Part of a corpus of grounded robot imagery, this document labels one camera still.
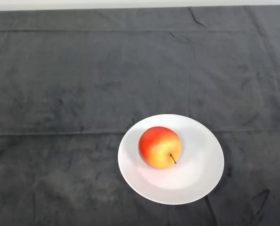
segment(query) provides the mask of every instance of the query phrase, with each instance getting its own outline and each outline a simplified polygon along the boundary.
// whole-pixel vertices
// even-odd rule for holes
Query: plate
[[[140,157],[138,143],[149,128],[173,130],[182,141],[182,153],[173,167],[154,169]],[[143,197],[163,204],[185,204],[210,193],[221,179],[224,155],[213,133],[201,123],[176,114],[148,117],[131,127],[118,151],[118,164],[125,181]]]

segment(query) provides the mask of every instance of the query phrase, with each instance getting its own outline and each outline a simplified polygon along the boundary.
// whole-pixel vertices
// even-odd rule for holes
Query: gray fabric
[[[194,203],[148,201],[118,169],[160,113],[222,145]],[[280,6],[0,12],[4,225],[280,225]]]

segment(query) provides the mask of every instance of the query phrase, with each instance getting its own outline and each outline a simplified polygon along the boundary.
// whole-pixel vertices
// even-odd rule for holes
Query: white plate
[[[169,169],[154,169],[139,155],[141,135],[154,126],[173,130],[182,141],[182,154]],[[118,164],[137,193],[155,202],[177,205],[198,200],[214,189],[223,173],[224,155],[215,136],[201,123],[181,115],[160,114],[127,131],[119,146]]]

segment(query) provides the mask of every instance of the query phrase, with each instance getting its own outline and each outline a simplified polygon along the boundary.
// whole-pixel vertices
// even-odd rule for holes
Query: red apple
[[[162,170],[173,166],[182,152],[179,136],[165,127],[146,130],[139,140],[139,154],[151,167]]]

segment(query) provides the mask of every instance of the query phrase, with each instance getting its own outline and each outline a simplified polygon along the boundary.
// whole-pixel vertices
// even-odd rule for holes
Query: apple stem
[[[172,157],[173,158],[173,155],[172,154],[170,154],[170,157]],[[176,160],[173,158],[173,161],[174,161],[174,164],[177,164],[176,163]]]

